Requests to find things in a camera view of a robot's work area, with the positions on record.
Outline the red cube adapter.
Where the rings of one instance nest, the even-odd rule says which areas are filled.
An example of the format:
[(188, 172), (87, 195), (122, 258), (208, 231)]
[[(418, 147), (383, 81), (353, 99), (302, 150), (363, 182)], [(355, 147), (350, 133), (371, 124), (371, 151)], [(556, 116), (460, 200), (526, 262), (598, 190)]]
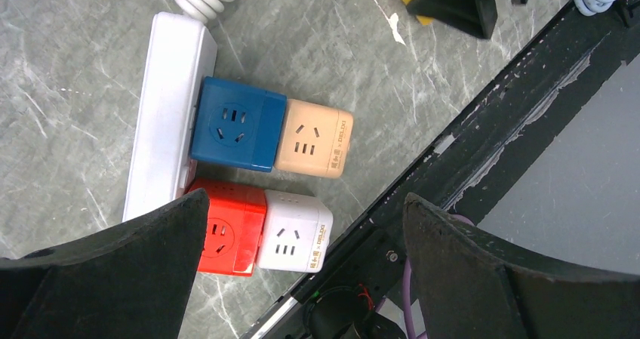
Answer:
[(251, 276), (266, 219), (265, 190), (239, 183), (196, 179), (192, 191), (204, 189), (209, 198), (200, 273)]

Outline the white long power strip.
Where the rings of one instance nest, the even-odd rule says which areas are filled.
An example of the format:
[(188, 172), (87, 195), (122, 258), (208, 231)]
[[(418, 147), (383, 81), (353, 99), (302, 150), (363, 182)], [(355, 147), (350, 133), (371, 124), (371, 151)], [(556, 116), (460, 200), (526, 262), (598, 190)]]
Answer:
[(217, 43), (200, 21), (161, 12), (152, 20), (123, 221), (182, 196), (195, 176), (189, 156), (202, 84)]

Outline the white cube adapter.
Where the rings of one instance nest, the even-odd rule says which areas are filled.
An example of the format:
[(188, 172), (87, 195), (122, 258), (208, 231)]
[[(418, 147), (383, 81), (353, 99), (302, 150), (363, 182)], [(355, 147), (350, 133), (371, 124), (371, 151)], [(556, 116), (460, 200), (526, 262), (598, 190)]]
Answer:
[(324, 264), (334, 216), (314, 196), (266, 190), (266, 218), (257, 266), (317, 273)]

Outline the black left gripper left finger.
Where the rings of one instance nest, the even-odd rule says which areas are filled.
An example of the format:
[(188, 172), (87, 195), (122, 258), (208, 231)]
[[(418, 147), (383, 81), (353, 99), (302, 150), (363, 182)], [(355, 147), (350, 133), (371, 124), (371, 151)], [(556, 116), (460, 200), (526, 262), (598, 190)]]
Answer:
[(198, 189), (142, 216), (1, 260), (3, 338), (176, 338), (205, 241)]

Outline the dark blue cube adapter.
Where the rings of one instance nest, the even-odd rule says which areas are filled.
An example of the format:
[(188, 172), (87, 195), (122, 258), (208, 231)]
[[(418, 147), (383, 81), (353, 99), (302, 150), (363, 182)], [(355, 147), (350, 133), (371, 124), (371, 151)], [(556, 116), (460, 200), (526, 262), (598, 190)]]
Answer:
[(286, 103), (283, 94), (205, 78), (190, 157), (199, 162), (270, 172)]

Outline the orange cube adapter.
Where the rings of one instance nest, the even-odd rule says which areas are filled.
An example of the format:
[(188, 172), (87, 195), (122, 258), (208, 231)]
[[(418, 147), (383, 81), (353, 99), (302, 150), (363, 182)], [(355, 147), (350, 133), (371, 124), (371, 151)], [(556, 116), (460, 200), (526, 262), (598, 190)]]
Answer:
[(345, 110), (289, 99), (274, 166), (315, 177), (342, 175), (353, 117)]

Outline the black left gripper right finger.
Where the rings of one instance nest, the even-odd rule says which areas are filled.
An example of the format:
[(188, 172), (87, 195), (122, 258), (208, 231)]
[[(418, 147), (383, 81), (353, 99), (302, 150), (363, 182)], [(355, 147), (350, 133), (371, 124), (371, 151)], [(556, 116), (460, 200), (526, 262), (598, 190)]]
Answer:
[(548, 257), (409, 194), (403, 231), (430, 338), (637, 338), (639, 277)]

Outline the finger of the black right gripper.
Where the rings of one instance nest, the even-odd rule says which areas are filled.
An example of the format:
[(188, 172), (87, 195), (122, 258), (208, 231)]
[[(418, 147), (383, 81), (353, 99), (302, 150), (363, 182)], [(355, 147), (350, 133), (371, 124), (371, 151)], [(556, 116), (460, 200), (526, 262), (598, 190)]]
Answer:
[(409, 14), (430, 17), (478, 39), (490, 39), (497, 22), (495, 0), (410, 0)]

